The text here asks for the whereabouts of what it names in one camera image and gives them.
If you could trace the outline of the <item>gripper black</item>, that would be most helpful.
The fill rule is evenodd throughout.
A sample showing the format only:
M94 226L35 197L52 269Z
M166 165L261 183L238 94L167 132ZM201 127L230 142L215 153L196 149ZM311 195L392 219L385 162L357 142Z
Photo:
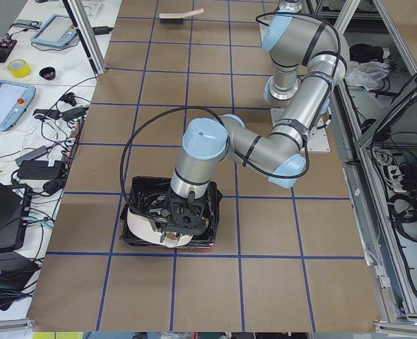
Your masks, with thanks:
M187 198L182 198L169 190L162 207L150 208L148 213L155 226L162 233L176 232L180 235L201 235L207 226L204 217L206 198L195 198L190 190Z

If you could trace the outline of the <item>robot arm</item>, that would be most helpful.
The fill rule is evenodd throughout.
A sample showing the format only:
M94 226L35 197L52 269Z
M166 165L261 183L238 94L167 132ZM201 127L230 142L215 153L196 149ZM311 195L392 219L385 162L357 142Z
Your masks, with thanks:
M307 144L346 75L348 45L338 26L301 14L298 1L282 1L262 47L275 70L264 88L269 110L189 123L165 202L150 209L142 239L172 248L202 234L211 178L226 158L285 189L308 170Z

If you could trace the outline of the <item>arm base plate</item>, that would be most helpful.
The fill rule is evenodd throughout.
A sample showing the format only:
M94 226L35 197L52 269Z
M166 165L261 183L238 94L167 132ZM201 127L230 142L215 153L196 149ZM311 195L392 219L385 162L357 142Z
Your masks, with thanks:
M307 146L309 152L329 153L330 146L326 129L331 123L331 112L328 109L325 113L319 115L317 123L309 128L301 124L291 125L290 119L283 118L285 109L272 108L271 122L273 125L272 135L284 135L290 137L295 143L302 148Z

